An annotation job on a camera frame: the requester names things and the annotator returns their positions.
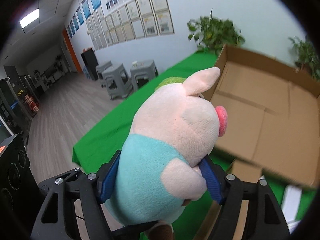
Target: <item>metal screw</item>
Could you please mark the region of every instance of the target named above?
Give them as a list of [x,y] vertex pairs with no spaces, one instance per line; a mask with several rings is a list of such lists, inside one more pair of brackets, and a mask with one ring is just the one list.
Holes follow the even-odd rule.
[[58,179],[56,179],[55,184],[59,185],[59,184],[61,184],[62,182],[63,182],[63,179],[58,178]]
[[95,173],[88,174],[88,179],[95,179],[96,177],[97,177],[97,174]]
[[227,180],[235,180],[236,176],[234,176],[233,174],[227,174],[226,178]]
[[265,179],[259,180],[259,183],[260,183],[261,186],[266,186],[266,185],[268,185],[268,183],[267,183],[267,181],[266,181]]

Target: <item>green plush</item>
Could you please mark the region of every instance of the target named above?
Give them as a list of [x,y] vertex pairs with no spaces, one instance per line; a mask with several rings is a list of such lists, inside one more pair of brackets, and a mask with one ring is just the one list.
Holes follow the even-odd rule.
[[174,83],[183,83],[185,80],[186,79],[182,78],[182,77],[166,78],[156,87],[155,91],[157,91],[157,89],[159,89],[160,87],[163,87],[165,85],[174,84]]

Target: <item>green tablecloth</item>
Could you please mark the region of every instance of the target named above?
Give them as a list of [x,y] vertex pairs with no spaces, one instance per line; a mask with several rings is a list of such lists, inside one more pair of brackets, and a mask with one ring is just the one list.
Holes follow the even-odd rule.
[[[172,76],[186,78],[196,71],[212,67],[216,59],[216,56],[209,53],[193,54],[148,82],[113,109],[74,145],[73,162],[78,163],[87,173],[96,172],[103,163],[111,159],[116,150],[122,148],[135,113],[143,102],[153,94],[162,80]],[[218,157],[215,155],[215,151],[214,149],[210,155],[211,158],[216,164],[227,169],[231,161]],[[277,200],[281,203],[286,185],[268,177],[266,179]],[[297,219],[303,216],[313,196],[313,191],[303,193]],[[211,203],[209,193],[206,192],[199,201],[192,202],[186,207],[180,218],[173,224],[177,240],[191,240],[194,237]]]

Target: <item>ceiling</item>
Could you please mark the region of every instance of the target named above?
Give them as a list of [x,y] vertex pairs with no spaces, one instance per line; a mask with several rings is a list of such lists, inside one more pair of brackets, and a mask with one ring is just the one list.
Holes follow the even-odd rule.
[[39,18],[21,28],[18,22],[0,54],[0,65],[26,66],[61,37],[65,16],[73,0],[37,0],[26,16],[39,8]]

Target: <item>ceiling light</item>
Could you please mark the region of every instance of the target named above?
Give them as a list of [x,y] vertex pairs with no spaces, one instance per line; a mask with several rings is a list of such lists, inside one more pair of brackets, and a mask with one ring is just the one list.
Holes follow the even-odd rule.
[[26,17],[24,17],[20,21],[20,25],[22,28],[26,27],[28,24],[33,22],[34,20],[39,18],[39,9],[34,10],[33,12],[29,13]]

